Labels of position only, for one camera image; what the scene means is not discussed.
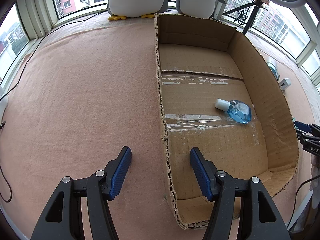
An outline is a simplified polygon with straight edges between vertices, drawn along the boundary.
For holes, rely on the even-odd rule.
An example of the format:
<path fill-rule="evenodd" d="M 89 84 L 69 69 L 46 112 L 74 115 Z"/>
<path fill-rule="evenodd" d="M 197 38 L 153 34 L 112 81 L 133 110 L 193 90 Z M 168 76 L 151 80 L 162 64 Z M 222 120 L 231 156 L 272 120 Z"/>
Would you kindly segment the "white tube with blue cap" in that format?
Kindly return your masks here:
<path fill-rule="evenodd" d="M 274 74 L 275 78 L 277 81 L 279 81 L 280 78 L 280 74 L 278 72 L 278 67 L 277 67 L 277 62 L 274 58 L 268 56 L 266 63 L 268 65 L 268 67 L 270 68 L 270 70 L 272 71 L 272 73 Z"/>

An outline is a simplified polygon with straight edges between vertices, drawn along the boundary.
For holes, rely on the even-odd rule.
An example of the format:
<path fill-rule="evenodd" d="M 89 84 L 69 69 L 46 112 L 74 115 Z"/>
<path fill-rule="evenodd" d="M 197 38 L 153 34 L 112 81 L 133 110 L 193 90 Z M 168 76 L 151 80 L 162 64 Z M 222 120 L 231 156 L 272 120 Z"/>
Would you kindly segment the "small blue liquid bottle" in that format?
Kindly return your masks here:
<path fill-rule="evenodd" d="M 226 112 L 234 121 L 240 124 L 247 124 L 252 120 L 251 108 L 239 100 L 226 101 L 217 99 L 215 108 Z"/>

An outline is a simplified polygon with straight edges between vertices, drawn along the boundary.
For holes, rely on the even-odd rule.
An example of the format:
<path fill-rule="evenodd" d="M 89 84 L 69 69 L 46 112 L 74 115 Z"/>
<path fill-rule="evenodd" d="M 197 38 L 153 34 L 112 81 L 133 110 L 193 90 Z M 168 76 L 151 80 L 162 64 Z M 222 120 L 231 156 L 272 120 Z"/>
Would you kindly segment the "white USB wall charger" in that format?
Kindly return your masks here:
<path fill-rule="evenodd" d="M 289 78 L 284 78 L 279 81 L 279 87 L 282 91 L 286 90 L 288 87 L 291 86 L 291 80 Z"/>

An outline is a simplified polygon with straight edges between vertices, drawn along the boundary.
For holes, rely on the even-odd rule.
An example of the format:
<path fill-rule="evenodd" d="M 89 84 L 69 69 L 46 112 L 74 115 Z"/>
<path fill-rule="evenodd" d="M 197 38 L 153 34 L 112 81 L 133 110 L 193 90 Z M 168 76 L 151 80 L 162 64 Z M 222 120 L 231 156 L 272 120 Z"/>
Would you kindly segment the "brown cardboard box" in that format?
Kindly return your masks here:
<path fill-rule="evenodd" d="M 184 230 L 207 226 L 213 204 L 202 194 L 190 150 L 235 178 L 260 178 L 271 196 L 296 173 L 298 142 L 276 78 L 250 40 L 215 20 L 155 17 L 155 54 L 167 201 Z M 217 99 L 249 105 L 234 121 Z"/>

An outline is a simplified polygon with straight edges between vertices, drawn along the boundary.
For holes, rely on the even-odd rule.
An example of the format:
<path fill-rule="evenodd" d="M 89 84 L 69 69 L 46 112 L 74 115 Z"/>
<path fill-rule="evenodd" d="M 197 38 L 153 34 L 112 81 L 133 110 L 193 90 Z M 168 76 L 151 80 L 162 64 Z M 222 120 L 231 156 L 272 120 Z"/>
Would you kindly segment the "pink felt mat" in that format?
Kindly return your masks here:
<path fill-rule="evenodd" d="M 132 161 L 109 202 L 120 239 L 202 239 L 181 228 L 167 201 L 155 54 L 155 18 L 108 21 L 105 14 L 50 34 L 9 93 L 1 131 L 1 167 L 12 194 L 4 210 L 31 237 L 65 176 L 91 176 L 124 146 Z M 293 119 L 315 120 L 301 85 L 282 92 Z M 288 220 L 297 184 L 309 178 L 310 154 L 298 143 L 296 173 L 272 196 Z"/>

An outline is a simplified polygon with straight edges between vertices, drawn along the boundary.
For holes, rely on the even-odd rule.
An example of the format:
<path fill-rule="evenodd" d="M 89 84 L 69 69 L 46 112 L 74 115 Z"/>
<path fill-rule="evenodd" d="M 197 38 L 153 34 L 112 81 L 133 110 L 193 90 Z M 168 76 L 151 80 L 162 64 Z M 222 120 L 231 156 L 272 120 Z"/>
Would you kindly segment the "black tripod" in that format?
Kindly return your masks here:
<path fill-rule="evenodd" d="M 263 4 L 269 5 L 269 0 L 253 0 L 251 3 L 247 3 L 227 12 L 224 12 L 222 15 L 228 16 L 230 14 L 238 12 L 239 15 L 237 16 L 237 18 L 234 19 L 234 21 L 238 21 L 239 26 L 246 24 L 242 31 L 242 33 L 246 35 L 248 30 L 252 27 L 254 20 L 259 12 L 259 9 L 263 9 Z"/>

